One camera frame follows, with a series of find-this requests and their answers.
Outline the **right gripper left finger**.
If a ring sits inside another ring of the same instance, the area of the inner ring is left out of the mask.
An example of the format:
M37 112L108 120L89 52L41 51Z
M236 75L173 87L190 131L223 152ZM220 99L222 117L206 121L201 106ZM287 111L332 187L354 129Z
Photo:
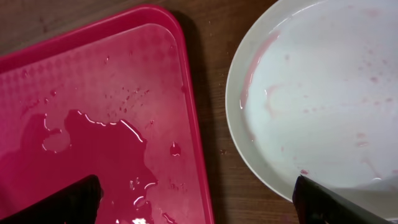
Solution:
M89 175L39 202L1 220L1 224L94 224L103 190L96 175Z

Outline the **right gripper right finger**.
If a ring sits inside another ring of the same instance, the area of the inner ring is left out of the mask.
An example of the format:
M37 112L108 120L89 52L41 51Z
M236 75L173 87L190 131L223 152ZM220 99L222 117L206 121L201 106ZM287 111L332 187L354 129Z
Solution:
M300 224L391 224L302 175L292 201Z

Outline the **white plate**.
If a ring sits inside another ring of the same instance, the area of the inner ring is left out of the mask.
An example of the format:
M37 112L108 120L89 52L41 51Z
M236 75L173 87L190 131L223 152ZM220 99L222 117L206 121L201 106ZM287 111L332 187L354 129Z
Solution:
M278 0L228 73L226 117L254 175L304 175L397 220L397 0Z

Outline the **red plastic tray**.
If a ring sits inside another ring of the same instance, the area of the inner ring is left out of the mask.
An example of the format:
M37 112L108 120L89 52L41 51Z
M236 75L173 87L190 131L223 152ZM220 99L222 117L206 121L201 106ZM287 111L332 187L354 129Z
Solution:
M89 176L95 223L213 223L180 24L141 5L1 57L1 220Z

